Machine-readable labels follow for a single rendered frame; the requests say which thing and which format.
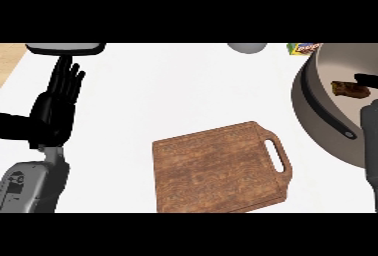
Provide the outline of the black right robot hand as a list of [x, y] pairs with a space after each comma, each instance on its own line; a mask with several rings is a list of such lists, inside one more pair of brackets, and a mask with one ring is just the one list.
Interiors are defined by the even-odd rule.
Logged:
[[360, 86], [378, 89], [378, 75], [357, 73], [354, 79]]

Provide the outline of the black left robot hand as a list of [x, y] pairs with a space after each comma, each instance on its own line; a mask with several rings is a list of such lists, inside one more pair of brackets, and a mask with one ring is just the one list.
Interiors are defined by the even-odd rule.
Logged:
[[63, 146], [70, 137], [84, 76], [72, 57], [60, 56], [47, 90], [35, 99], [29, 116], [0, 113], [0, 139], [25, 140], [30, 149]]

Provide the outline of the brown sweet potato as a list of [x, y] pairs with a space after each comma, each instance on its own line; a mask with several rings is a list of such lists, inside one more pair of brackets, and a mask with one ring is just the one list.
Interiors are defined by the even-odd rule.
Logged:
[[332, 93], [335, 96], [345, 96], [355, 99], [363, 99], [370, 95], [369, 88], [352, 82], [332, 81]]

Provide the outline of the brown wooden cutting board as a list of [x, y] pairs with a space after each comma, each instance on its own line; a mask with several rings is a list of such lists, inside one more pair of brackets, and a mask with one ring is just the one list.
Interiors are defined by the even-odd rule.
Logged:
[[151, 143], [156, 211], [247, 212], [286, 200], [292, 167], [249, 121]]

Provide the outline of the yellow and green box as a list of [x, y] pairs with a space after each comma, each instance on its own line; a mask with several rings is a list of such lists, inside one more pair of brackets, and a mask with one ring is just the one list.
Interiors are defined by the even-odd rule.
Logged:
[[287, 53], [290, 55], [309, 55], [318, 48], [318, 43], [287, 43]]

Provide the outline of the dark appliance with grey top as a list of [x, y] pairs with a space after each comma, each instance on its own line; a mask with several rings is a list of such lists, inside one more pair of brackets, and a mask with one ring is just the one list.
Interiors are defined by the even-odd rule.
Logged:
[[51, 56], [88, 56], [104, 49], [104, 43], [26, 43], [25, 46], [33, 54]]

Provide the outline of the grey round object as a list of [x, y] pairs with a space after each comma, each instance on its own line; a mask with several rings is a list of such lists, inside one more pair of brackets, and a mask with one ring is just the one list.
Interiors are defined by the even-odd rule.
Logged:
[[228, 47], [239, 53], [253, 54], [258, 53], [264, 48], [265, 43], [228, 43]]

